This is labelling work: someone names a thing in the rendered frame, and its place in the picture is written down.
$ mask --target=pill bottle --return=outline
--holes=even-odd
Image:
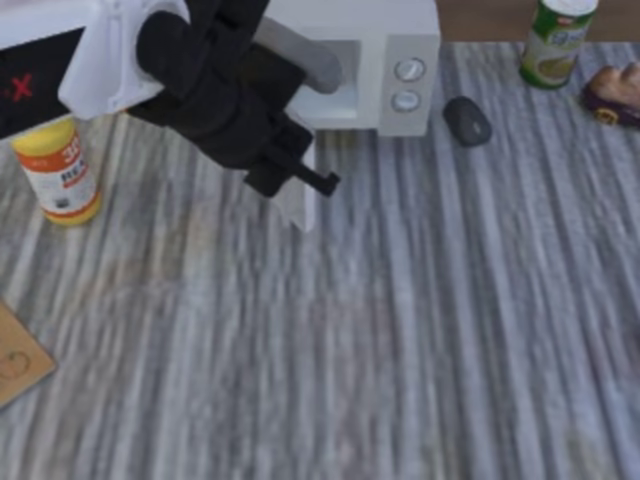
[[[45,216],[72,227],[91,220],[101,196],[71,118],[12,140]]]

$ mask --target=food can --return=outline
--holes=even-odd
[[[547,89],[567,84],[597,8],[598,0],[538,0],[520,67],[525,81]]]
[[[11,146],[50,221],[71,227],[98,213],[100,192],[72,119],[15,138]]]

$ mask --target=brown cardboard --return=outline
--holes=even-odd
[[[54,369],[53,359],[0,302],[0,408]]]

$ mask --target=computer mouse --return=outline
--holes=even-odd
[[[444,119],[453,136],[465,147],[491,140],[493,127],[480,107],[468,97],[456,97],[444,108]]]

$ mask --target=bottle label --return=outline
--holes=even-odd
[[[96,199],[96,181],[77,134],[59,153],[47,157],[18,156],[45,212],[61,218],[73,217]]]

